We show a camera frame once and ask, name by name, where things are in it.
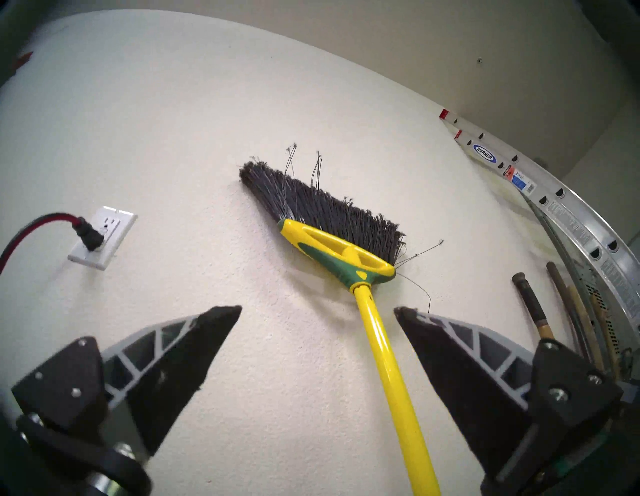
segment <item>electrical outlet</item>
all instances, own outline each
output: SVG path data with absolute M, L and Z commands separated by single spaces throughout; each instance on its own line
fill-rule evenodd
M 138 216 L 130 212 L 100 208 L 91 218 L 93 228 L 104 236 L 102 244 L 90 252 L 81 240 L 74 245 L 67 256 L 68 260 L 78 264 L 105 270 L 122 240 L 133 226 Z

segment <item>broom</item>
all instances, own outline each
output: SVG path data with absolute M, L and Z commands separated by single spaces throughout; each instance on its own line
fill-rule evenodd
M 264 162 L 247 162 L 240 178 L 278 223 L 280 233 L 320 262 L 355 296 L 413 494 L 439 495 L 418 419 L 371 294 L 372 284 L 395 277 L 394 263 L 404 245 L 404 234 L 382 215 L 373 216 L 371 211 L 355 207 L 351 200 L 337 200 Z

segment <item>red and black cable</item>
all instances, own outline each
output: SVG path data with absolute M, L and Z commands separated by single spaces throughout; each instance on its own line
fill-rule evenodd
M 90 252 L 98 248 L 104 240 L 104 236 L 97 232 L 83 217 L 76 217 L 75 215 L 65 214 L 62 212 L 43 215 L 20 229 L 13 239 L 9 241 L 9 244 L 6 245 L 2 255 L 0 255 L 0 274 L 13 251 L 25 237 L 35 231 L 38 227 L 55 221 L 71 222 L 71 227 L 74 228 L 78 236 L 82 239 L 84 245 L 87 247 L 87 250 Z

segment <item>broom bristles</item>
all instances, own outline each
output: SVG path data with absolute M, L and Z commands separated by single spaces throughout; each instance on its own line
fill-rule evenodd
M 298 179 L 267 166 L 265 162 L 247 162 L 240 179 L 276 222 L 293 219 L 333 234 L 394 265 L 404 245 L 398 224 L 382 214 L 353 205 L 352 200 L 337 200 L 322 189 L 312 188 Z

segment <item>yellow broom handle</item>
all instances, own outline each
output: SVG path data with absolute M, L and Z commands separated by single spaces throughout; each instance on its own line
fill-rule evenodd
M 361 285 L 353 291 L 360 315 L 367 330 L 371 351 L 376 359 L 380 380 L 385 388 L 387 403 L 400 441 L 404 464 L 409 474 L 411 488 L 416 496 L 440 494 L 438 479 L 431 466 L 431 459 L 424 443 L 420 424 L 415 416 L 409 393 L 406 390 L 400 369 L 382 324 L 382 319 L 373 301 L 369 286 Z

